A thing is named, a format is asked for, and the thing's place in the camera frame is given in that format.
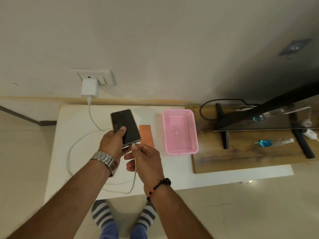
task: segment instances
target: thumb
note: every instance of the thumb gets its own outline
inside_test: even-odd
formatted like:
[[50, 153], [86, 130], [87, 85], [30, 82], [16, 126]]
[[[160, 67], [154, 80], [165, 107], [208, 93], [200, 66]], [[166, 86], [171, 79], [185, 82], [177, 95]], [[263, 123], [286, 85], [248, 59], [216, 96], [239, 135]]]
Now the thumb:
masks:
[[135, 160], [140, 160], [141, 158], [145, 157], [144, 153], [142, 153], [141, 150], [139, 150], [135, 145], [132, 146], [132, 155]]
[[126, 127], [121, 127], [115, 134], [123, 137], [126, 133]]

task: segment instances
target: black phone screen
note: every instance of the black phone screen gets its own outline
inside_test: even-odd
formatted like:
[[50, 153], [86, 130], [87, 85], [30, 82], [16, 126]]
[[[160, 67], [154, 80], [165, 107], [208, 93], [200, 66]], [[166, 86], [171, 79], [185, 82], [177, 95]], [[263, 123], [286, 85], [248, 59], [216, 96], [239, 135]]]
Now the black phone screen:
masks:
[[123, 145], [130, 144], [141, 139], [131, 110], [128, 109], [111, 113], [111, 120], [114, 133], [116, 133], [122, 126], [126, 127], [126, 133], [123, 136]]

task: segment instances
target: white floor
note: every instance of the white floor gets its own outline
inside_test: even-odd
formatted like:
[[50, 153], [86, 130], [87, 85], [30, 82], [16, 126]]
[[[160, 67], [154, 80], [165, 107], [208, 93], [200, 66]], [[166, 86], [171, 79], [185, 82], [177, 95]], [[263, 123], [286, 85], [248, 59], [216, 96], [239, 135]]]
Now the white floor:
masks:
[[[43, 205], [55, 127], [0, 112], [0, 238]], [[294, 164], [294, 176], [177, 191], [214, 238], [318, 238], [319, 163]], [[120, 236], [128, 238], [145, 196], [111, 199]], [[90, 214], [75, 238], [96, 238]], [[166, 238], [159, 219], [149, 238]]]

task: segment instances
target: blue pants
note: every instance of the blue pants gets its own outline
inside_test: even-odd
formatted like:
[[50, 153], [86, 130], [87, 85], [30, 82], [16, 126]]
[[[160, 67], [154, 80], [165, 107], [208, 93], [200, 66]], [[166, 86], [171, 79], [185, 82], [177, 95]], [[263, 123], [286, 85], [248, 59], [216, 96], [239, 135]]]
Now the blue pants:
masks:
[[[109, 221], [102, 227], [102, 234], [100, 239], [118, 239], [119, 229], [115, 221]], [[146, 227], [137, 224], [133, 227], [130, 239], [147, 239]]]

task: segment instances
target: striped sock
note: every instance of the striped sock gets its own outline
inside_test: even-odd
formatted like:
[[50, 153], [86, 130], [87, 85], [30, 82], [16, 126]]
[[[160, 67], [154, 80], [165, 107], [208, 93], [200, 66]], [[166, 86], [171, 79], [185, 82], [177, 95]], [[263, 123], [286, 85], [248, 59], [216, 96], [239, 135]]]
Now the striped sock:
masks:
[[96, 200], [91, 211], [94, 222], [100, 229], [109, 221], [114, 221], [110, 208], [105, 199]]
[[141, 217], [137, 224], [141, 224], [146, 227], [146, 230], [153, 224], [155, 217], [157, 216], [155, 207], [151, 201], [148, 201], [143, 208]]

